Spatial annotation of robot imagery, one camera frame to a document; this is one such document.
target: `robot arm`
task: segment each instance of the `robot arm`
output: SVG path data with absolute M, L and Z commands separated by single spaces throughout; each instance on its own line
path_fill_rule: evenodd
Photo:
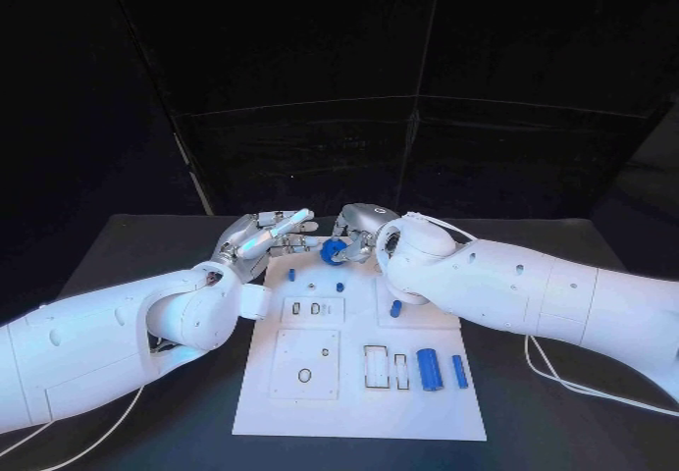
M 400 301 L 431 301 L 487 327 L 604 353 L 679 400 L 679 283 L 490 240 L 461 244 L 416 213 L 379 227 L 373 250 Z
M 209 261 L 61 299 L 0 327 L 0 433 L 99 407 L 260 319 L 269 291 L 247 284 L 269 256 L 315 248 L 312 212 L 243 216 Z M 148 334 L 162 340 L 148 342 Z

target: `blue object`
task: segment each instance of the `blue object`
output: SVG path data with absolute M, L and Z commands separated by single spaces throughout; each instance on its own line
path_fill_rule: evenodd
M 467 375 L 464 374 L 464 364 L 462 364 L 462 357 L 459 355 L 452 355 L 452 366 L 455 367 L 455 375 L 456 375 L 456 385 L 462 390 L 469 385 L 467 384 Z
M 438 370 L 438 360 L 432 348 L 423 348 L 416 352 L 416 364 L 419 366 L 420 388 L 425 391 L 442 390 L 441 370 Z
M 331 240 L 330 238 L 322 242 L 321 259 L 328 265 L 340 265 L 343 262 L 332 261 L 332 255 L 345 248 L 345 243 L 341 240 Z
M 389 315 L 392 317 L 399 317 L 400 316 L 400 308 L 402 307 L 403 307 L 403 303 L 399 300 L 393 301 L 392 310 L 389 311 Z

